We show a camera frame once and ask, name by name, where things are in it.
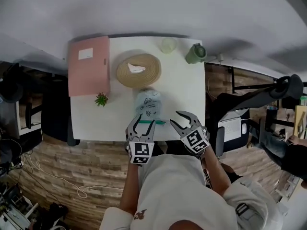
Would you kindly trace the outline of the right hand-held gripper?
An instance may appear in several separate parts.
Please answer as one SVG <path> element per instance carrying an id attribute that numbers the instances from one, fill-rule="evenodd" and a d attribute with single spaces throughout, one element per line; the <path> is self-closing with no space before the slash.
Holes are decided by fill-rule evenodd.
<path id="1" fill-rule="evenodd" d="M 182 127 L 176 121 L 170 119 L 171 126 L 180 135 L 188 151 L 194 155 L 202 155 L 209 146 L 205 130 L 199 126 L 199 119 L 193 113 L 187 111 L 176 111 L 178 115 L 189 120 L 189 127 Z"/>

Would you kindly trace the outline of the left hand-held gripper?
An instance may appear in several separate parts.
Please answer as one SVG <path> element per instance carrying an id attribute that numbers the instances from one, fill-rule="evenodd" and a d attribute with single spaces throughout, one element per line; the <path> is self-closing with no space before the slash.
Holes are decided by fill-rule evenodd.
<path id="1" fill-rule="evenodd" d="M 140 138 L 137 137 L 136 127 L 142 115 L 137 115 L 126 128 L 126 138 L 128 138 L 127 151 L 131 164 L 147 164 L 152 157 L 154 149 L 154 130 L 155 120 L 151 121 L 145 134 Z"/>

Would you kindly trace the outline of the light green printed pouch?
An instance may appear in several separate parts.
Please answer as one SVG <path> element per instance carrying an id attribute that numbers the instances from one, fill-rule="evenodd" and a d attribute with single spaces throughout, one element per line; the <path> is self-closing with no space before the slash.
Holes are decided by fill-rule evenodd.
<path id="1" fill-rule="evenodd" d="M 140 89 L 135 96 L 135 113 L 141 115 L 139 123 L 150 124 L 153 120 L 157 125 L 165 125 L 161 119 L 161 94 L 153 88 Z"/>

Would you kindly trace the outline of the person's right forearm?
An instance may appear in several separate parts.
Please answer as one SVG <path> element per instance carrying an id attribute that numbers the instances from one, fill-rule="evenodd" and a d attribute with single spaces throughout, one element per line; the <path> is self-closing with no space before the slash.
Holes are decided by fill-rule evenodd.
<path id="1" fill-rule="evenodd" d="M 212 189 L 220 196 L 223 196 L 225 191 L 230 187 L 231 181 L 210 145 L 206 147 L 205 152 L 201 156 L 201 160 L 205 163 L 204 167 L 209 173 Z"/>

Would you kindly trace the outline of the person's left forearm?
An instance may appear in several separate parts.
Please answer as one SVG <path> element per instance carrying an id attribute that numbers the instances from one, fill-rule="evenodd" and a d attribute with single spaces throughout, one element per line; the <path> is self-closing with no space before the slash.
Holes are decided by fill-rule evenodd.
<path id="1" fill-rule="evenodd" d="M 134 215 L 137 211 L 139 199 L 139 166 L 137 164 L 128 165 L 127 177 L 122 192 L 119 208 L 125 212 Z"/>

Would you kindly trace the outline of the person's black shorts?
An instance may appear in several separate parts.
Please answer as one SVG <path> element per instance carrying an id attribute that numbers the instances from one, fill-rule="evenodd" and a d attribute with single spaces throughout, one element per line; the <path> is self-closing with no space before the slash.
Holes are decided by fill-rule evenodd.
<path id="1" fill-rule="evenodd" d="M 161 143 L 162 142 L 158 141 L 154 142 L 152 157 L 164 154 L 163 150 L 159 146 L 159 144 Z M 166 141 L 165 144 L 167 145 L 166 154 L 193 156 L 193 154 L 185 147 L 184 143 L 180 140 L 169 140 Z"/>

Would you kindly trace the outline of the silver laptop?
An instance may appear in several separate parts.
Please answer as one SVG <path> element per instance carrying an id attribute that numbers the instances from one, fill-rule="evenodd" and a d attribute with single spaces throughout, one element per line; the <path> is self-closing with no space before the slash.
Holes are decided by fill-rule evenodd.
<path id="1" fill-rule="evenodd" d="M 218 127 L 224 127 L 224 142 L 241 137 L 241 113 L 227 112 L 218 122 Z"/>

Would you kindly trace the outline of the small green potted plant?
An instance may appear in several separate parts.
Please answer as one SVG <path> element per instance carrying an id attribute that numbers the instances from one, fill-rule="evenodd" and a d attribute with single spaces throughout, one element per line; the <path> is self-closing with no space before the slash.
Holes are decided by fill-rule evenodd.
<path id="1" fill-rule="evenodd" d="M 108 101 L 109 101 L 109 98 L 104 93 L 100 92 L 96 95 L 96 99 L 94 102 L 97 106 L 105 107 Z"/>

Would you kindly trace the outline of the round woven basket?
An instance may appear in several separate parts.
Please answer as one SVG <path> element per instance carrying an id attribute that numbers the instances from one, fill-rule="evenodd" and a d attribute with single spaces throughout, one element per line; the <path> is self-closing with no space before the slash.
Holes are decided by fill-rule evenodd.
<path id="1" fill-rule="evenodd" d="M 144 70 L 132 73 L 129 65 L 143 67 Z M 151 54 L 138 54 L 119 63 L 117 80 L 128 88 L 141 89 L 155 83 L 161 76 L 161 62 Z"/>

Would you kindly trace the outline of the person's white shirt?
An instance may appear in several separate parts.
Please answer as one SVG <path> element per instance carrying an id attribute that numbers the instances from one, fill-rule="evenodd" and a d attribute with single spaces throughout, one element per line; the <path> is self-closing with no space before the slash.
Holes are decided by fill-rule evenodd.
<path id="1" fill-rule="evenodd" d="M 219 194 L 206 186 L 201 162 L 187 155 L 163 154 L 139 167 L 129 166 L 132 192 L 122 201 L 133 207 L 109 207 L 99 230 L 281 230 L 276 202 L 257 182 L 235 180 Z"/>

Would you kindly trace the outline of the black mesh office chair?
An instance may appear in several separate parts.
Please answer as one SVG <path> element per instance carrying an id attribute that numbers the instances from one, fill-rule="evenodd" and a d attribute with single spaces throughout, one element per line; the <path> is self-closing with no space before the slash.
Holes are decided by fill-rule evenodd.
<path id="1" fill-rule="evenodd" d="M 303 95 L 303 88 L 307 87 L 307 81 L 303 82 L 296 74 L 284 76 L 273 84 L 252 85 L 256 89 L 244 95 L 221 93 L 209 104 L 209 118 L 206 127 L 210 133 L 209 142 L 216 156 L 220 157 L 224 152 L 238 149 L 248 143 L 251 108 L 261 108 L 277 100 L 291 97 L 298 100 Z M 248 132 L 240 138 L 224 142 L 224 127 L 218 127 L 218 122 L 230 111 L 241 113 L 241 124 L 247 123 Z"/>

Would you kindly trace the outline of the green lidded tumbler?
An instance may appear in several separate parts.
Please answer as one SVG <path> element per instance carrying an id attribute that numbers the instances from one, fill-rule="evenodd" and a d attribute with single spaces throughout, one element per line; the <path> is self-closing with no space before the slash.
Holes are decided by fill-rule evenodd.
<path id="1" fill-rule="evenodd" d="M 193 44 L 189 52 L 185 56 L 188 64 L 203 63 L 207 57 L 206 49 L 200 44 Z"/>

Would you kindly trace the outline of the pink file box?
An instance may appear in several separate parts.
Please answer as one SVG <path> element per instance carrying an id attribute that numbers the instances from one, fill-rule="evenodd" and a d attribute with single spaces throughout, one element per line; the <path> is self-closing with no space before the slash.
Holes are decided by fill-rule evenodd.
<path id="1" fill-rule="evenodd" d="M 68 53 L 69 96 L 110 92 L 110 40 L 108 36 L 70 43 Z"/>

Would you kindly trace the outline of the translucent pale green cup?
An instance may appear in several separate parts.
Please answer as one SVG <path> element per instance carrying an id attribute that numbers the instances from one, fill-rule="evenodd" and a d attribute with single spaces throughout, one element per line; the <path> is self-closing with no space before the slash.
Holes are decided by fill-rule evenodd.
<path id="1" fill-rule="evenodd" d="M 174 38 L 165 37 L 161 41 L 160 49 L 164 54 L 172 53 L 176 49 L 176 47 L 177 47 L 177 41 Z"/>

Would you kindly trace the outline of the black padded office chair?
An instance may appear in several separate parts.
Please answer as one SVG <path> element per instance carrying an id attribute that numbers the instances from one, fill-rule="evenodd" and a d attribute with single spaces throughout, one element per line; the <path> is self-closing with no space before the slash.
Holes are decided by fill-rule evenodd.
<path id="1" fill-rule="evenodd" d="M 69 146 L 80 144 L 72 131 L 71 99 L 68 93 L 66 76 L 39 71 L 26 71 L 18 63 L 5 70 L 0 82 L 0 97 L 7 103 L 17 103 L 26 91 L 42 94 L 42 104 L 33 108 L 32 103 L 26 104 L 25 122 L 28 129 L 32 128 L 32 116 L 41 112 L 41 130 L 44 134 L 66 142 Z"/>

